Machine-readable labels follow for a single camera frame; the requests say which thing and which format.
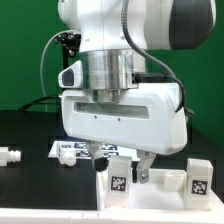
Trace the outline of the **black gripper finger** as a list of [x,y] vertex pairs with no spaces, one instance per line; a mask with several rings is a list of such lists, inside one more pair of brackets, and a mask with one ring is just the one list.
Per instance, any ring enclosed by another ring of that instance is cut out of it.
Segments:
[[108,160],[102,151],[102,144],[95,141],[86,142],[87,151],[92,159],[93,168],[97,172],[103,172],[108,167]]
[[132,181],[145,184],[149,181],[149,169],[153,164],[156,154],[147,151],[137,151],[138,164],[132,169]]

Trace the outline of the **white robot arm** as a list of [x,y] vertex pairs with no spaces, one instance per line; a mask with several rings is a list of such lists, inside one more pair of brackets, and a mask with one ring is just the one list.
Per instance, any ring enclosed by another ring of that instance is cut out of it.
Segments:
[[60,0],[62,21],[80,35],[80,59],[59,75],[63,125],[83,139],[94,168],[116,169],[104,144],[136,150],[145,183],[157,155],[187,143],[185,89],[151,50],[194,49],[211,34],[215,0]]

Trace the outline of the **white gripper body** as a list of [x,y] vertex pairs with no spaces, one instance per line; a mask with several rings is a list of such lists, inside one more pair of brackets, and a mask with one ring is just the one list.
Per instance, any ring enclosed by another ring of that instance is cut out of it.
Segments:
[[118,103],[95,103],[88,91],[66,90],[63,126],[71,137],[170,155],[187,143],[179,99],[175,83],[140,84],[122,91]]

